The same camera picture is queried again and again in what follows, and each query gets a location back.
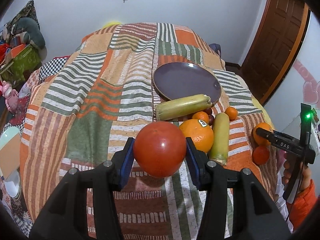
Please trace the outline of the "yellow-green sugarcane piece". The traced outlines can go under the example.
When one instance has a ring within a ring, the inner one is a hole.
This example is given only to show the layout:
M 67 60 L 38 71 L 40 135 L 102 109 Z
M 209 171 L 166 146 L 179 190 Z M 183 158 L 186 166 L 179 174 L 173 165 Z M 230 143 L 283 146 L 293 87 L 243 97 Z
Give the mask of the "yellow-green sugarcane piece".
M 225 166 L 229 151 L 229 116 L 227 114 L 219 113 L 216 115 L 213 132 L 214 142 L 208 152 L 208 157 L 210 160 L 214 160 L 220 165 Z
M 212 106 L 211 98 L 204 94 L 196 94 L 163 102 L 155 106 L 157 121 L 176 119 L 196 113 Z

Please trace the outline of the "large orange with sticker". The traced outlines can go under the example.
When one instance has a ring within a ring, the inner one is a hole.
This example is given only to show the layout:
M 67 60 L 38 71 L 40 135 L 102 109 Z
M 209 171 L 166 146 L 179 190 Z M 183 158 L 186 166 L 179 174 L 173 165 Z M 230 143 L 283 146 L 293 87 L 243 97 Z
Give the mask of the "large orange with sticker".
M 189 119 L 180 124 L 179 129 L 184 136 L 190 137 L 197 150 L 209 152 L 214 142 L 212 128 L 203 120 Z

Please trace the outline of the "red tomato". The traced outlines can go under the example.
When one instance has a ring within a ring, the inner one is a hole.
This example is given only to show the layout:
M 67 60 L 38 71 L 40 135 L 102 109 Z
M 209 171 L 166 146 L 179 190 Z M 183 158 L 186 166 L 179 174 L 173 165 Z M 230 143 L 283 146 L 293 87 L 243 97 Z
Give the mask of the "red tomato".
M 146 125 L 135 138 L 133 154 L 143 171 L 155 178 L 172 176 L 178 171 L 187 151 L 180 129 L 165 121 Z

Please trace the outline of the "small mandarin lower right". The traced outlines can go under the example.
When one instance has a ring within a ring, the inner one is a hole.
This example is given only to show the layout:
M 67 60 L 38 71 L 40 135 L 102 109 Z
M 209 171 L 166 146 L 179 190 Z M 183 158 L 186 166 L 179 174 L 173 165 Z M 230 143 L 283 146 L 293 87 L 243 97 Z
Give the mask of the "small mandarin lower right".
M 255 165 L 264 165 L 268 162 L 270 152 L 268 147 L 260 145 L 256 147 L 252 153 L 252 161 Z

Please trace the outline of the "orange jacket sleeve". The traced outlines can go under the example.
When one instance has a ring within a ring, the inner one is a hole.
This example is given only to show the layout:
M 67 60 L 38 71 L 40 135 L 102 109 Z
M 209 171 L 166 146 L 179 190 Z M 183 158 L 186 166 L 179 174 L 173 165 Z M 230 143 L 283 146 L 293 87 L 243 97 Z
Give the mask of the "orange jacket sleeve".
M 291 211 L 289 214 L 289 220 L 292 223 L 294 230 L 297 230 L 302 224 L 304 219 L 313 209 L 317 199 L 318 198 L 315 194 L 315 185 L 311 179 L 310 185 L 305 190 L 297 194 L 294 203 L 287 203 L 287 208 Z

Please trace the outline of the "dark red grape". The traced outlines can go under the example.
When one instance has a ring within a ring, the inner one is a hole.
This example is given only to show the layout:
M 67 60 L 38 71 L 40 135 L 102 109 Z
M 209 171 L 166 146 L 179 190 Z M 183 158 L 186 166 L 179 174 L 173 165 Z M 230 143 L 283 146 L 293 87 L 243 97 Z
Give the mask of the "dark red grape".
M 212 113 L 213 113 L 213 110 L 212 110 L 212 108 L 208 108 L 208 109 L 205 109 L 205 110 L 203 110 L 205 113 L 207 113 L 208 115 L 212 115 Z
M 209 125 L 209 126 L 212 126 L 213 123 L 214 123 L 214 116 L 213 116 L 213 115 L 208 115 L 208 117 L 209 117 L 208 125 Z

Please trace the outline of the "small mandarin near plate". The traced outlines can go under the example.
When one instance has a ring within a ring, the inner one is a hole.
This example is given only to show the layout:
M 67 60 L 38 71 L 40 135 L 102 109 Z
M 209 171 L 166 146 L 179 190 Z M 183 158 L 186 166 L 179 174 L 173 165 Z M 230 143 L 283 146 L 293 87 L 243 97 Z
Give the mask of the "small mandarin near plate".
M 205 123 L 209 124 L 209 116 L 206 112 L 204 111 L 199 111 L 197 113 L 194 113 L 192 115 L 192 118 L 193 119 L 198 119 L 198 120 L 202 120 L 204 121 Z

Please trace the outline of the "brown wooden door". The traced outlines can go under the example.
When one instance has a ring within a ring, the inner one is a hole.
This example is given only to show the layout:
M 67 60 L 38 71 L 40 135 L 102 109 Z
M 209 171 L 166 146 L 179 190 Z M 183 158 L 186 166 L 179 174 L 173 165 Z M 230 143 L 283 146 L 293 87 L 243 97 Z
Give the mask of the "brown wooden door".
M 267 0 L 241 73 L 254 97 L 267 103 L 302 46 L 310 9 L 303 0 Z

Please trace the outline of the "blue backpack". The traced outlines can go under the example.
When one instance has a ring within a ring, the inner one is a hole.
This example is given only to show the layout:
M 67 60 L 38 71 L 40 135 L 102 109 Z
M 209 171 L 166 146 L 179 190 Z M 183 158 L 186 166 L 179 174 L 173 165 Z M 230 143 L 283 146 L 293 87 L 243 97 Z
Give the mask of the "blue backpack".
M 221 57 L 221 46 L 217 43 L 211 43 L 209 47 L 217 53 L 219 57 Z

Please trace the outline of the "pink plush toy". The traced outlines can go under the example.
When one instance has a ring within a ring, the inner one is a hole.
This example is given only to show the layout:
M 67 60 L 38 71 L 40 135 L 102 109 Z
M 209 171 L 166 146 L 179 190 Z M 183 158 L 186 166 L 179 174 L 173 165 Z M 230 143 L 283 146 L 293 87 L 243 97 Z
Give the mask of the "pink plush toy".
M 5 98 L 5 104 L 9 112 L 16 113 L 18 105 L 18 92 L 12 88 L 12 85 L 7 81 L 2 81 L 1 93 Z

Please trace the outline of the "purple ceramic plate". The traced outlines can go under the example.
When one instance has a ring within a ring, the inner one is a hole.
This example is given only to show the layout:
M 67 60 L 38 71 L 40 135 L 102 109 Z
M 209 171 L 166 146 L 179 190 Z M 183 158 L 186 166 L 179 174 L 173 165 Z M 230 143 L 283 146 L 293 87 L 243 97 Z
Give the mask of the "purple ceramic plate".
M 168 100 L 204 94 L 216 103 L 222 94 L 213 72 L 193 63 L 165 63 L 155 70 L 153 83 L 161 96 Z

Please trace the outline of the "striped patchwork blanket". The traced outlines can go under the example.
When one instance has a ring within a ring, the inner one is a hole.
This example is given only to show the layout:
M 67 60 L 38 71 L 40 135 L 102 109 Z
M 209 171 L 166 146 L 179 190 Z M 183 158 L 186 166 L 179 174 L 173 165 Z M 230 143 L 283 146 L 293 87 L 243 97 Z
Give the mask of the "striped patchwork blanket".
M 71 168 L 91 170 L 122 150 L 155 120 L 161 102 L 152 83 L 155 70 L 169 62 L 199 64 L 214 73 L 222 96 L 213 114 L 228 106 L 238 117 L 230 123 L 226 168 L 252 169 L 276 196 L 277 161 L 252 162 L 252 129 L 265 122 L 252 94 L 191 29 L 167 23 L 133 23 L 97 30 L 82 40 L 62 70 L 46 66 L 33 72 L 31 97 L 21 138 L 20 173 L 24 200 L 33 221 Z M 134 163 L 129 182 L 115 192 L 124 239 L 196 239 L 205 192 L 197 192 L 185 163 L 172 177 L 156 179 Z

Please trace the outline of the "green cardboard box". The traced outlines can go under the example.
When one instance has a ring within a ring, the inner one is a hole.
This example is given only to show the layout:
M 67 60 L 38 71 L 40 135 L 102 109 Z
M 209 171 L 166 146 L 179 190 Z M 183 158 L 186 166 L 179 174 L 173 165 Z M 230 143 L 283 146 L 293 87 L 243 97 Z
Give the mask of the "green cardboard box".
M 38 51 L 29 44 L 1 68 L 1 78 L 11 83 L 12 87 L 17 87 L 25 83 L 40 65 L 41 59 Z

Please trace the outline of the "grey plush toy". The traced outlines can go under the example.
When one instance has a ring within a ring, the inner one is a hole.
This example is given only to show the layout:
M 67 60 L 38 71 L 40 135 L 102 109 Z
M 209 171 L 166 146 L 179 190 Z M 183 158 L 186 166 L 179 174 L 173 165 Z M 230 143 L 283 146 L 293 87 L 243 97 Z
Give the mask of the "grey plush toy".
M 39 25 L 32 18 L 20 18 L 12 26 L 11 33 L 14 36 L 19 36 L 23 44 L 31 44 L 37 50 L 42 50 L 46 46 Z

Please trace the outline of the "yellow hoop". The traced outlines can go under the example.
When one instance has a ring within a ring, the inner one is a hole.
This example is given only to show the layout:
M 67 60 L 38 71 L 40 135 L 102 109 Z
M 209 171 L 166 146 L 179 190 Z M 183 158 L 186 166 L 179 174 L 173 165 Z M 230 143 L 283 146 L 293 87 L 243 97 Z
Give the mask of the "yellow hoop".
M 121 23 L 117 22 L 117 21 L 111 21 L 111 22 L 104 24 L 102 28 L 108 28 L 110 26 L 119 25 L 119 24 L 121 24 Z

